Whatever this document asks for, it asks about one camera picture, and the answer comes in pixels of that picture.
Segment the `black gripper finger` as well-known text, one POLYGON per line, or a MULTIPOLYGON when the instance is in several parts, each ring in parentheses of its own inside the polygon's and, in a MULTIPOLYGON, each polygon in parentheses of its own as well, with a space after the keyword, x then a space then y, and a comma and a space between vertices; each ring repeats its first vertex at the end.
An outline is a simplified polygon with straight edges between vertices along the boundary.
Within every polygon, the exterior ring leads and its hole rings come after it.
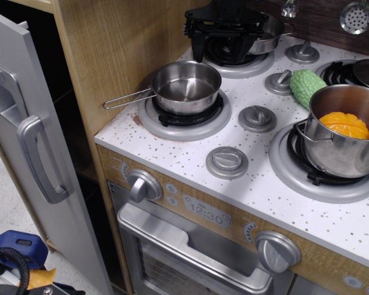
POLYGON ((192 56, 193 59, 201 63, 204 56, 204 47, 205 47, 206 37, 202 32, 196 31, 192 36, 192 56))
POLYGON ((257 33, 247 33, 241 35, 236 41, 236 61, 235 63, 241 62, 248 51, 252 48, 253 43, 257 40, 257 33))

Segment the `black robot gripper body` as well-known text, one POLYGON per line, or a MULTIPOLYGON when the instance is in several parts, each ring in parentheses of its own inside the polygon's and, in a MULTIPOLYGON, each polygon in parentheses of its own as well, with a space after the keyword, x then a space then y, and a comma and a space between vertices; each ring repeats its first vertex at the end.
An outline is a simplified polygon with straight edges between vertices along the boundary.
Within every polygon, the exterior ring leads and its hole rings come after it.
POLYGON ((184 35, 207 37, 261 37, 267 14, 251 10, 245 1, 210 1, 184 13, 184 35))

